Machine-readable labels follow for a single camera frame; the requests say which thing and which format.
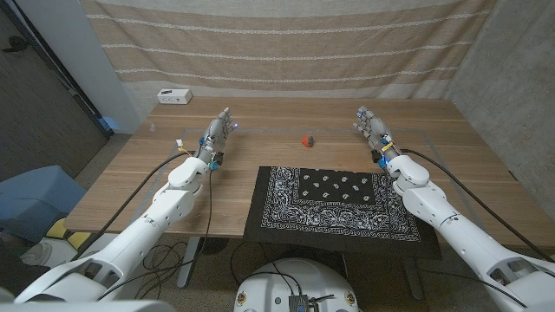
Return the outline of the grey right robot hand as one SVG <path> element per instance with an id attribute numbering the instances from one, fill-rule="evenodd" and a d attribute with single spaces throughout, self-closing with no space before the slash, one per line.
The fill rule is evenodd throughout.
<path id="1" fill-rule="evenodd" d="M 365 106 L 361 106 L 356 115 L 360 122 L 353 126 L 368 141 L 373 162 L 385 169 L 393 158 L 401 154 L 395 147 L 390 129 Z"/>

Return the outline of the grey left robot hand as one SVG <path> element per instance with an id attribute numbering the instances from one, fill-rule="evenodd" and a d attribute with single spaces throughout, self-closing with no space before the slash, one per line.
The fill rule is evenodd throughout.
<path id="1" fill-rule="evenodd" d="M 205 130 L 194 156 L 205 163 L 211 162 L 217 153 L 223 151 L 228 135 L 237 127 L 238 124 L 232 121 L 231 109 L 226 107 Z"/>

